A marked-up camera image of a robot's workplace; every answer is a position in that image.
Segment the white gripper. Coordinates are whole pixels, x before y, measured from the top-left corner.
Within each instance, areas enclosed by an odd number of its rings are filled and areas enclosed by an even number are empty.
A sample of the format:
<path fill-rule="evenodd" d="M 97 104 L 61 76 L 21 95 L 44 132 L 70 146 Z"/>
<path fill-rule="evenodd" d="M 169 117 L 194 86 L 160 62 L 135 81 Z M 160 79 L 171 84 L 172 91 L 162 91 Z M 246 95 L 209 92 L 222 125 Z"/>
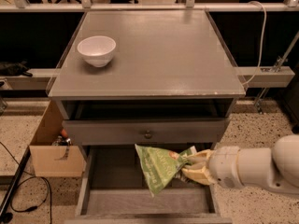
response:
<path fill-rule="evenodd" d="M 237 146 L 221 147 L 215 151 L 205 149 L 192 154 L 188 161 L 195 165 L 208 162 L 208 169 L 204 166 L 201 169 L 183 168 L 182 173 L 190 180 L 202 185 L 215 184 L 226 189 L 242 189 L 243 184 L 240 181 L 237 171 L 237 158 L 240 148 Z"/>

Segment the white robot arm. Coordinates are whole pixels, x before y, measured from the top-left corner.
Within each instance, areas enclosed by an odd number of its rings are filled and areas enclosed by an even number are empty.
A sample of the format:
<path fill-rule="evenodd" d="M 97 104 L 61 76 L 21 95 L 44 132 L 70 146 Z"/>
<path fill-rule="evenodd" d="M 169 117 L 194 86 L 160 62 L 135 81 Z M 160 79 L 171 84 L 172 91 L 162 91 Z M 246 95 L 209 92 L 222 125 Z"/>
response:
<path fill-rule="evenodd" d="M 203 185 L 226 189 L 258 187 L 276 194 L 299 197 L 299 136 L 284 136 L 273 147 L 224 146 L 188 157 L 181 172 Z"/>

